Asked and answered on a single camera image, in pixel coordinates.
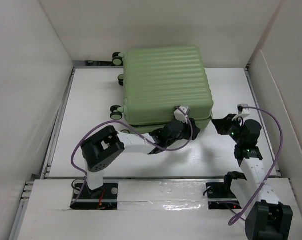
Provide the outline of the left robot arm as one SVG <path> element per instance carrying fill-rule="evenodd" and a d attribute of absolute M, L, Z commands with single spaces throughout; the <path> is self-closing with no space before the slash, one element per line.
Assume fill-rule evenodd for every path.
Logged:
<path fill-rule="evenodd" d="M 200 129 L 191 118 L 188 123 L 176 119 L 150 133 L 133 135 L 115 130 L 112 125 L 106 126 L 81 144 L 82 156 L 85 159 L 87 180 L 85 192 L 91 198 L 102 194 L 103 176 L 106 169 L 122 153 L 139 153 L 156 155 L 162 152 L 175 151 L 169 147 L 179 140 L 195 140 Z"/>

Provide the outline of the green hard-shell suitcase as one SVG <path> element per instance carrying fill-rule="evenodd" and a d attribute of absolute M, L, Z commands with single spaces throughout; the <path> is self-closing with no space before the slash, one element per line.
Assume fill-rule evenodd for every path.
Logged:
<path fill-rule="evenodd" d="M 172 119 L 177 107 L 188 107 L 188 117 L 205 129 L 211 118 L 213 97 L 201 53 L 196 46 L 139 48 L 114 52 L 112 63 L 122 66 L 117 79 L 123 103 L 110 108 L 112 120 L 124 119 L 144 134 Z"/>

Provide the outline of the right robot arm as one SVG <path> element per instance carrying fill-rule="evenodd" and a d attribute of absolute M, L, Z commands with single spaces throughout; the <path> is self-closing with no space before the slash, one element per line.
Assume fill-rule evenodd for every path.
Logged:
<path fill-rule="evenodd" d="M 293 211 L 281 203 L 267 182 L 269 173 L 264 170 L 257 147 L 261 125 L 236 114 L 214 119 L 212 124 L 219 135 L 229 136 L 235 142 L 234 157 L 241 169 L 241 172 L 228 172 L 221 185 L 223 194 L 235 196 L 241 208 L 228 224 L 231 226 L 244 217 L 247 239 L 288 239 Z"/>

